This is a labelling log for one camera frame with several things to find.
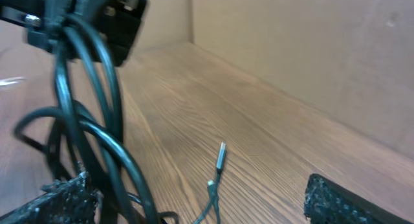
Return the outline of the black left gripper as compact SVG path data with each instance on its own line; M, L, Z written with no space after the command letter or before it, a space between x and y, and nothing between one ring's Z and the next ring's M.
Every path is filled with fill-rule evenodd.
M1 0L1 20L26 29L26 42L48 53L77 15L103 36L115 66L129 56L147 0Z

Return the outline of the black USB cable metallic plugs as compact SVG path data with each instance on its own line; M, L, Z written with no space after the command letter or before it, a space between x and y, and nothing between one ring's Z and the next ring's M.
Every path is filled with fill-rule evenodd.
M75 20L61 28L55 69L57 107L36 111L35 117L56 119L48 144L47 157L59 166L60 136L65 135L68 147L77 147L84 166L95 187L107 197L115 214L137 222L139 213L131 206L138 203L144 209L147 223L164 223L167 218L179 219L175 212L158 212L149 186L138 164L124 148L124 117L117 73L107 45L92 25ZM71 45L83 60L101 107L101 126L89 111L72 96L67 59Z

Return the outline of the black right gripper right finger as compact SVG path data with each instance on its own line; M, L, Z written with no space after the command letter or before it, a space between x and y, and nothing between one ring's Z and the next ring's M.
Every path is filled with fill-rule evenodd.
M320 174L309 176L303 212L312 224L411 224Z

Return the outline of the black USB cable matte plugs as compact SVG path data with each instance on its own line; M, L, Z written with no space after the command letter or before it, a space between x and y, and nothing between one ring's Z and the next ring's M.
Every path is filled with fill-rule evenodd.
M56 29L56 106L25 115L15 126L17 140L45 154L57 189L4 215L5 222L91 223L97 192L103 194L102 221L162 223L142 171L124 148L120 86L109 50L97 30L68 14ZM72 96L67 60L74 48L96 92L103 124Z

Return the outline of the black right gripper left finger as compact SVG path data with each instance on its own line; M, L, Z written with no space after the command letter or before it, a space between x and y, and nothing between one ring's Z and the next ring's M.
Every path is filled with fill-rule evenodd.
M42 187L43 195L1 216L1 224L94 223L100 201L87 172Z

